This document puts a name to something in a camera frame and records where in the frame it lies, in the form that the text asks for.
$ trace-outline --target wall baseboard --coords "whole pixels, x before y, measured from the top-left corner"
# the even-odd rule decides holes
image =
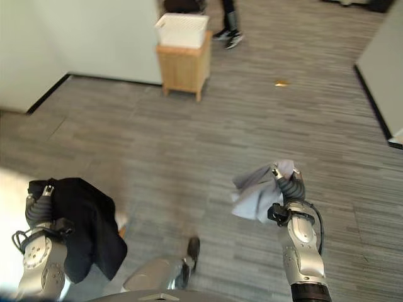
[[[391,138],[393,138],[393,136],[390,133],[390,130],[389,130],[388,126],[386,125],[386,122],[383,119],[381,112],[379,111],[377,103],[375,102],[375,99],[373,98],[371,91],[369,90],[369,88],[365,82],[365,79],[362,76],[361,71],[356,64],[354,64],[354,71],[356,72],[358,80],[360,81],[361,86],[362,86],[363,90],[365,91],[366,97],[368,98],[368,100],[371,104],[372,110],[375,113],[375,116],[377,117],[377,120],[379,122],[379,125],[382,129],[383,135],[385,136],[388,145],[393,148],[403,149],[403,145],[401,143],[392,143],[389,141]]]
[[[54,84],[43,96],[41,96],[39,98],[38,101],[35,102],[34,105],[32,105],[30,107],[30,109],[28,109],[28,111],[25,113],[26,115],[31,115],[32,113],[34,113],[35,110],[37,110],[39,108],[40,105],[42,105],[42,103],[44,101],[46,101],[46,99],[57,89],[59,88],[60,85],[62,85],[64,83],[64,81],[66,81],[70,76],[74,76],[74,77],[87,77],[90,79],[102,79],[102,80],[108,80],[108,81],[119,81],[119,82],[127,82],[127,83],[132,83],[132,84],[143,84],[143,85],[153,85],[153,86],[162,86],[161,84],[154,84],[154,83],[145,83],[145,82],[137,82],[137,81],[128,81],[128,80],[124,80],[124,79],[115,79],[115,78],[111,78],[111,77],[99,77],[96,75],[85,75],[85,74],[75,74],[75,73],[68,73],[65,74],[60,80],[57,81],[56,84]]]
[[[69,78],[70,74],[65,74],[63,77],[56,82],[43,96],[39,98],[38,101],[36,101],[30,109],[26,112],[27,115],[31,115],[46,99],[60,86],[64,83],[65,80]]]

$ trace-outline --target person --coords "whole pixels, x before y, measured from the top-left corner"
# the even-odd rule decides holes
[[[238,30],[237,12],[234,0],[221,0],[224,9],[224,29],[213,35],[213,40],[227,41],[225,49],[238,45],[244,35]]]

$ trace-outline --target black pants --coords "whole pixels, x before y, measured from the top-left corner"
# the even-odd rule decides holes
[[[236,12],[234,0],[221,0],[224,9],[224,28],[226,30],[237,30]]]

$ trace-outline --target wooden stool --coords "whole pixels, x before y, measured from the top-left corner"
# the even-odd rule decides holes
[[[167,96],[169,90],[196,93],[196,101],[202,100],[202,88],[210,77],[212,32],[207,31],[200,48],[157,46],[162,74],[162,91]]]

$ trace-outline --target black shoe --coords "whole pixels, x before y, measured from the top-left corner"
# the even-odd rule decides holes
[[[226,41],[230,38],[231,32],[224,28],[222,31],[213,35],[213,40],[215,41]]]
[[[239,31],[236,31],[235,33],[230,33],[229,40],[227,44],[225,44],[225,49],[234,48],[235,46],[238,45],[240,41],[242,41],[243,38],[244,35]]]

